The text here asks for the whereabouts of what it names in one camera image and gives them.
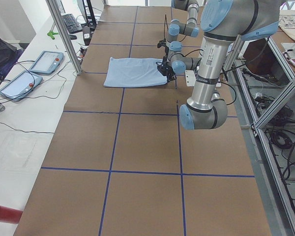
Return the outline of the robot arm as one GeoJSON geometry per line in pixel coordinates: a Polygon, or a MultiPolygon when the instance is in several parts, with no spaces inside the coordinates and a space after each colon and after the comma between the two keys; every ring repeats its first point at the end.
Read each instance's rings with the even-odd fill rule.
{"type": "Polygon", "coordinates": [[[197,26],[197,19],[199,13],[199,4],[197,0],[172,0],[171,7],[187,12],[186,23],[180,22],[178,19],[172,19],[170,24],[167,23],[167,15],[164,19],[164,38],[157,44],[157,48],[165,48],[165,56],[163,61],[167,60],[169,54],[170,43],[177,41],[179,34],[190,37],[197,37],[199,34],[199,27],[197,26]]]}
{"type": "Polygon", "coordinates": [[[237,36],[241,40],[262,39],[278,29],[281,0],[209,0],[197,26],[199,5],[195,0],[174,0],[172,7],[188,13],[186,24],[172,20],[167,39],[158,46],[166,48],[165,66],[169,66],[169,79],[185,70],[197,69],[192,96],[181,105],[179,118],[187,130],[215,129],[226,120],[226,102],[215,90],[228,47],[237,36]],[[196,37],[203,31],[203,55],[188,58],[181,53],[179,34],[196,37]]]}

